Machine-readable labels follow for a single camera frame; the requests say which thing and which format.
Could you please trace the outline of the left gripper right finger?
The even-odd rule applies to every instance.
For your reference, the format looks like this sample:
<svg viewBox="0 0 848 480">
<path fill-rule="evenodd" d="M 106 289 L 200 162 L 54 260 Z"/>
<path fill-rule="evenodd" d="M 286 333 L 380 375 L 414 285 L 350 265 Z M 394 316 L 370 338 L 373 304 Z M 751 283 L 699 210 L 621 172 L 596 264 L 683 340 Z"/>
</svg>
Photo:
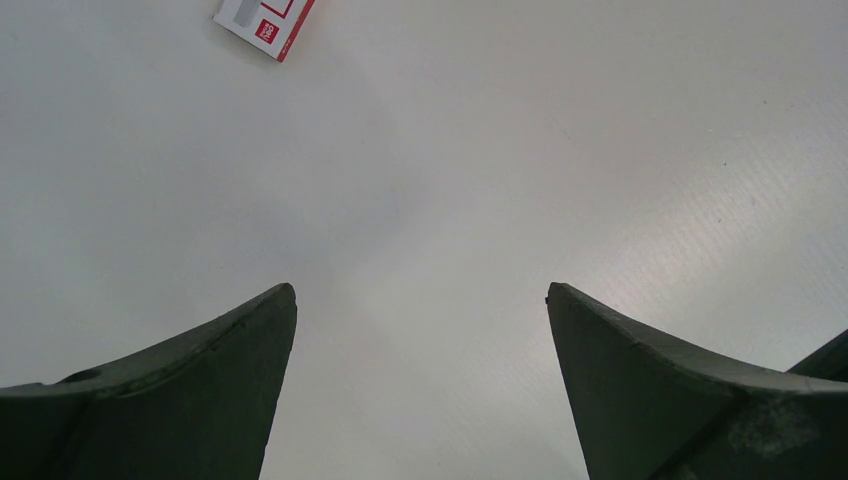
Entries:
<svg viewBox="0 0 848 480">
<path fill-rule="evenodd" d="M 847 337 L 787 371 L 745 363 L 554 283 L 546 306 L 593 479 L 843 479 Z"/>
</svg>

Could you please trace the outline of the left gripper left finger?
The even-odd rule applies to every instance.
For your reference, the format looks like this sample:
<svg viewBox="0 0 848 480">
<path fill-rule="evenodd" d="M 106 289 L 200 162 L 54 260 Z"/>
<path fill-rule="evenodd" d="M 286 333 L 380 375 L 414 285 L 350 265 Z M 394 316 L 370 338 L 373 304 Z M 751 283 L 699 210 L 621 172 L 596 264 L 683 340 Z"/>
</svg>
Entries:
<svg viewBox="0 0 848 480">
<path fill-rule="evenodd" d="M 1 391 L 5 479 L 256 479 L 297 326 L 276 285 L 53 383 Z"/>
</svg>

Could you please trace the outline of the red white staple box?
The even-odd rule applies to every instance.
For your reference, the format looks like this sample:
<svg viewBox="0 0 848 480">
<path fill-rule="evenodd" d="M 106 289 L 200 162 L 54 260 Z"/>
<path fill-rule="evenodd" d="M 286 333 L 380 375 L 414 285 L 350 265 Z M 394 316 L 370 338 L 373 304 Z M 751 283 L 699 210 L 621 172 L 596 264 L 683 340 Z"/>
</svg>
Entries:
<svg viewBox="0 0 848 480">
<path fill-rule="evenodd" d="M 223 0 L 212 19 L 282 63 L 314 0 Z"/>
</svg>

